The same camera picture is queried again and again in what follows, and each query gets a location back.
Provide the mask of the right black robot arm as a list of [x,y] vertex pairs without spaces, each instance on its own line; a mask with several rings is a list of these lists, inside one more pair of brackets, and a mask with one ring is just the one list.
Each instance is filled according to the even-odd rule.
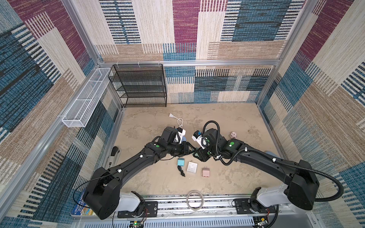
[[[195,131],[192,139],[200,145],[194,157],[202,162],[210,158],[229,166],[234,162],[253,166],[272,175],[282,182],[278,187],[257,187],[251,195],[252,207],[261,205],[270,207],[277,204],[289,204],[300,211],[311,211],[315,202],[328,202],[339,199],[344,193],[342,183],[335,177],[315,170],[304,160],[299,162],[284,160],[269,153],[255,149],[238,139],[226,140],[220,134],[220,126],[216,121],[209,121],[216,128]],[[337,193],[332,196],[318,198],[320,183],[317,176],[332,181]]]

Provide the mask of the teal plug adapter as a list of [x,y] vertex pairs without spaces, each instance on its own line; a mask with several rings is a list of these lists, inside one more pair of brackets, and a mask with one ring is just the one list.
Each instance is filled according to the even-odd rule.
[[185,160],[184,160],[184,158],[178,158],[178,160],[177,160],[177,165],[178,165],[178,166],[181,166],[181,167],[184,167],[184,165],[185,165]]

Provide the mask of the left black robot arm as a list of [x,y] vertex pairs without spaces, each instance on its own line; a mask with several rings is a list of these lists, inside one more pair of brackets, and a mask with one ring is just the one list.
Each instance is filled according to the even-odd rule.
[[114,167],[98,168],[91,180],[85,182],[86,190],[83,202],[104,220],[120,211],[140,217],[145,212],[144,198],[134,192],[124,193],[120,190],[136,174],[158,161],[167,154],[172,157],[184,157],[196,151],[189,142],[179,136],[180,130],[166,127],[161,136],[155,137],[132,158]]

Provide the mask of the pink plug adapter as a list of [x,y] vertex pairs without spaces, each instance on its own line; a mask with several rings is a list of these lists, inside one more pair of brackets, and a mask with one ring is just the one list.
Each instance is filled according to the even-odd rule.
[[210,177],[210,169],[209,168],[202,168],[202,176],[203,177]]

